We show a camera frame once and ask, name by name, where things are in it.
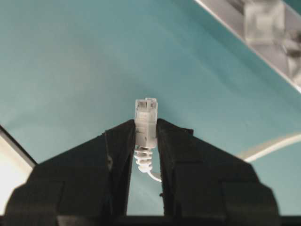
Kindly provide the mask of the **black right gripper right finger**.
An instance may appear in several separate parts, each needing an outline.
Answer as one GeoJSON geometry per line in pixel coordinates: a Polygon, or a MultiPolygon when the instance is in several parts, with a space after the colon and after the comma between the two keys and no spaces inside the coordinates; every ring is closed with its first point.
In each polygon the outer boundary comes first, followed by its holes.
{"type": "Polygon", "coordinates": [[[157,136],[164,214],[177,225],[280,224],[274,194],[251,164],[163,119],[157,136]]]}

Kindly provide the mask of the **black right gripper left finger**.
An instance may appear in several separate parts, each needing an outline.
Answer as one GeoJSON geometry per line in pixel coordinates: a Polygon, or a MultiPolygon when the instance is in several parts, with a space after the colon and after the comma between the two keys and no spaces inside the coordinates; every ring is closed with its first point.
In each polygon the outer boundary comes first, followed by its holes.
{"type": "Polygon", "coordinates": [[[127,213],[135,123],[36,165],[7,204],[7,226],[107,226],[127,213]]]}

